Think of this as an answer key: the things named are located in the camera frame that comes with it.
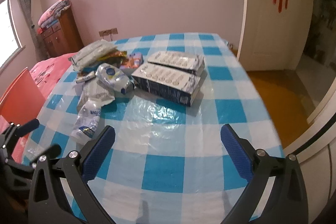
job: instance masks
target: pink bedsheet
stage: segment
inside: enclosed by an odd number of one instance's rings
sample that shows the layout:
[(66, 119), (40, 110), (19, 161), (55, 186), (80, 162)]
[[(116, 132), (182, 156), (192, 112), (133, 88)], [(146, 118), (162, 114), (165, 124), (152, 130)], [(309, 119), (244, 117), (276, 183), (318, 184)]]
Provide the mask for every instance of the pink bedsheet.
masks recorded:
[[(32, 78), (46, 99), (62, 75), (71, 65), (71, 62), (68, 60), (68, 58), (74, 54), (75, 53), (64, 54), (59, 57), (41, 61), (30, 70)], [(8, 125), (8, 122), (2, 116), (0, 116), (0, 132), (3, 132), (8, 127)], [(20, 138), (14, 148), (12, 157), (18, 163), (21, 162), (26, 142), (26, 138)]]

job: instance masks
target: box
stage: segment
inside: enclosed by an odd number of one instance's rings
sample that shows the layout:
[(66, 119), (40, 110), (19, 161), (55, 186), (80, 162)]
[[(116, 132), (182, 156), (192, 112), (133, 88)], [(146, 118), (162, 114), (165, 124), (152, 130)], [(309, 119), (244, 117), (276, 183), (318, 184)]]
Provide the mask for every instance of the box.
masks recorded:
[(204, 56), (188, 52), (159, 51), (152, 54), (147, 62), (182, 70), (200, 76), (204, 70)]
[(200, 89), (199, 76), (151, 63), (142, 64), (132, 78), (136, 87), (186, 106), (192, 105)]

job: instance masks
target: door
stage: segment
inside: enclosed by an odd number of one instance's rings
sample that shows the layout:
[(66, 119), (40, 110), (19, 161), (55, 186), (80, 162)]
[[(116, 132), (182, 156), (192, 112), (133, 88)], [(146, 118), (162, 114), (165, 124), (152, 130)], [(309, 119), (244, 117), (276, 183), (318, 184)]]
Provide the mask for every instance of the door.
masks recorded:
[(244, 0), (237, 59), (246, 71), (295, 69), (308, 36), (313, 0)]

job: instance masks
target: table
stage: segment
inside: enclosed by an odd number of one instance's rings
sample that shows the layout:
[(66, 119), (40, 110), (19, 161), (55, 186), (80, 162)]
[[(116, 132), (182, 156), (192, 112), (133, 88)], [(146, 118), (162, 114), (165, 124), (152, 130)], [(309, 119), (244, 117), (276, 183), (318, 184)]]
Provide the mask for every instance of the table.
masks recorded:
[[(161, 34), (115, 42), (120, 50), (146, 56), (161, 50), (205, 55), (201, 90), (184, 107), (141, 90), (103, 107), (100, 125), (116, 140), (97, 177), (88, 183), (98, 201), (120, 223), (214, 223), (228, 214), (246, 186), (221, 143), (220, 128), (230, 123), (241, 138), (271, 156), (283, 156), (272, 121), (251, 80), (217, 34)], [(41, 109), (41, 126), (28, 139), (27, 164), (50, 144), (63, 156), (80, 146), (69, 139), (82, 91), (70, 67)], [(254, 213), (259, 216), (272, 182)], [(83, 218), (66, 183), (74, 214)]]

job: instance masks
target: metal screw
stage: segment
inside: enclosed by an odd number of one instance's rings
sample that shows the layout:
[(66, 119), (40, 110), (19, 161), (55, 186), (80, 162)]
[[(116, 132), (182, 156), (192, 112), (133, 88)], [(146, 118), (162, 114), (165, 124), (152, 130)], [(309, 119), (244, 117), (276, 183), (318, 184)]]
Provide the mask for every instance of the metal screw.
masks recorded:
[(40, 156), (39, 161), (45, 161), (46, 159), (47, 159), (47, 156), (42, 155), (42, 156)]
[(69, 157), (70, 158), (76, 158), (78, 156), (78, 152), (77, 151), (71, 151), (70, 153), (69, 153)]
[(263, 156), (266, 155), (266, 152), (265, 152), (265, 150), (258, 149), (258, 150), (257, 150), (257, 155), (260, 156), (260, 157), (263, 157)]
[(296, 160), (296, 156), (293, 155), (293, 154), (289, 154), (289, 155), (288, 155), (288, 158), (289, 158), (290, 160), (292, 160), (292, 161), (295, 161), (295, 160)]

